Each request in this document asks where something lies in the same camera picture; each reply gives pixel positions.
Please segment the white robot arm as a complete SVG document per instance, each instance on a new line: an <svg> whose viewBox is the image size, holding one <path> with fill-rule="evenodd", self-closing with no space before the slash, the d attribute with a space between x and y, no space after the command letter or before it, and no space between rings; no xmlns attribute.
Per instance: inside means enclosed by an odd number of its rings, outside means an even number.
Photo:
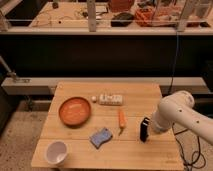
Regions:
<svg viewBox="0 0 213 171"><path fill-rule="evenodd" d="M188 91L177 91L163 97L151 116L149 132L162 134L173 123L178 123L213 145L213 119L195 111L194 104L194 98Z"/></svg>

